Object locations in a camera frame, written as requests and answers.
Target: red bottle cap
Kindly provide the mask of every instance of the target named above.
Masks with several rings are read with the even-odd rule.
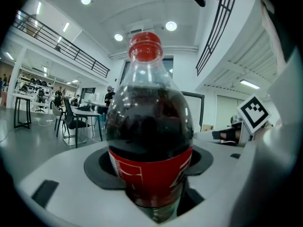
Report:
[[[138,33],[130,41],[128,55],[130,58],[135,56],[138,61],[153,61],[163,55],[161,41],[152,32]]]

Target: red label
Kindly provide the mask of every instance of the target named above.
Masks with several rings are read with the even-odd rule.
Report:
[[[125,180],[127,193],[135,204],[157,208],[180,197],[192,147],[179,156],[157,162],[130,161],[117,156],[110,149],[108,151],[117,175]]]

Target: apriltag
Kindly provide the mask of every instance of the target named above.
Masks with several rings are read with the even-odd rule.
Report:
[[[255,94],[240,104],[237,110],[251,134],[261,128],[270,118],[270,113],[265,109],[262,101]]]

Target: balcony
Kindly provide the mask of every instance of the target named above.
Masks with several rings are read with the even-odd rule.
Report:
[[[104,66],[101,62],[98,62],[79,47],[75,46],[72,42],[68,41],[50,27],[37,20],[34,15],[29,15],[28,13],[20,10],[15,17],[12,26],[104,78],[107,77],[108,72],[110,71],[110,69]]]

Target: pillar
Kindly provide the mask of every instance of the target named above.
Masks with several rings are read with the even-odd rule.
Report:
[[[25,56],[26,51],[27,51],[27,48],[23,46],[19,56],[17,57],[16,63],[14,65],[13,72],[10,76],[9,88],[8,88],[8,97],[7,97],[7,100],[6,100],[6,107],[7,108],[12,108],[13,107],[13,96],[11,94],[15,92],[15,84],[17,82],[19,70],[21,68],[21,64],[22,64],[22,61],[23,61],[23,58]]]

